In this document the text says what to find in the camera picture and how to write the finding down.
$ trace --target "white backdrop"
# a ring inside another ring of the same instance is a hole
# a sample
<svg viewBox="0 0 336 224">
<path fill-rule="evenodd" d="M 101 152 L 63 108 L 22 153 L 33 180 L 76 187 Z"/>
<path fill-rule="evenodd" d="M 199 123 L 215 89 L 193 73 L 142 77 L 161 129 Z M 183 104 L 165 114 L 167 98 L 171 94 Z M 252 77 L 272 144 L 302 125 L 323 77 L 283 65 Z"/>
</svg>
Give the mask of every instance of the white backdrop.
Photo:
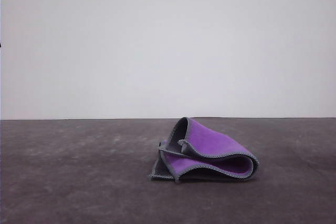
<svg viewBox="0 0 336 224">
<path fill-rule="evenodd" d="M 336 0 L 1 0 L 2 119 L 336 116 Z"/>
</svg>

